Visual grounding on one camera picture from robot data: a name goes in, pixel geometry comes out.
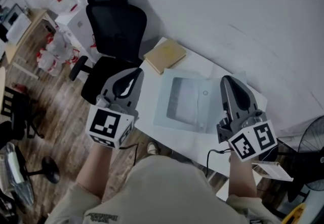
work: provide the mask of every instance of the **yellow object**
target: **yellow object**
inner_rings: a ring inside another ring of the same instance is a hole
[[[281,224],[297,224],[304,213],[306,203],[299,204],[291,213],[289,213],[281,222]]]
[[[174,40],[166,40],[145,54],[144,58],[159,74],[162,74],[165,68],[170,68],[186,53]]]

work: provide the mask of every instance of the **wooden table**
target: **wooden table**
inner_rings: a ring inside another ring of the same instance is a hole
[[[16,57],[18,51],[24,47],[24,45],[26,44],[26,42],[28,41],[28,39],[30,38],[34,30],[38,27],[38,25],[41,23],[43,19],[47,20],[53,26],[53,28],[56,27],[56,24],[51,19],[51,17],[47,14],[46,10],[32,10],[32,15],[29,19],[31,21],[31,25],[28,27],[27,31],[21,37],[17,45],[13,45],[10,42],[8,42],[5,48],[5,52],[6,52],[8,64],[12,63],[14,67],[18,68],[19,70],[23,71],[24,73],[38,80],[39,78],[38,76],[36,76],[32,72],[24,68],[23,66],[16,63],[14,61],[14,58]]]

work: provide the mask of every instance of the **white box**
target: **white box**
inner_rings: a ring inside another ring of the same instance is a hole
[[[86,133],[96,143],[120,148],[134,127],[134,116],[91,105]]]
[[[20,13],[14,24],[8,30],[6,38],[11,44],[17,45],[30,25],[30,19],[25,14]]]
[[[95,63],[90,54],[90,46],[94,44],[94,40],[86,6],[77,6],[73,11],[59,15],[55,22],[70,39],[71,44]]]

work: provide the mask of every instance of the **cardboard box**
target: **cardboard box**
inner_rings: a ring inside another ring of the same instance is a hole
[[[71,44],[95,62],[90,53],[90,46],[94,44],[94,41],[86,6],[77,6],[73,11],[59,15],[55,22],[70,39]]]
[[[145,54],[144,58],[159,74],[162,74],[165,68],[170,68],[186,53],[177,42],[168,39]]]

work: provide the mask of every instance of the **book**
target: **book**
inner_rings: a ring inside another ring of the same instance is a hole
[[[165,68],[170,68],[186,53],[177,42],[168,39],[145,54],[144,58],[159,74],[162,74]]]

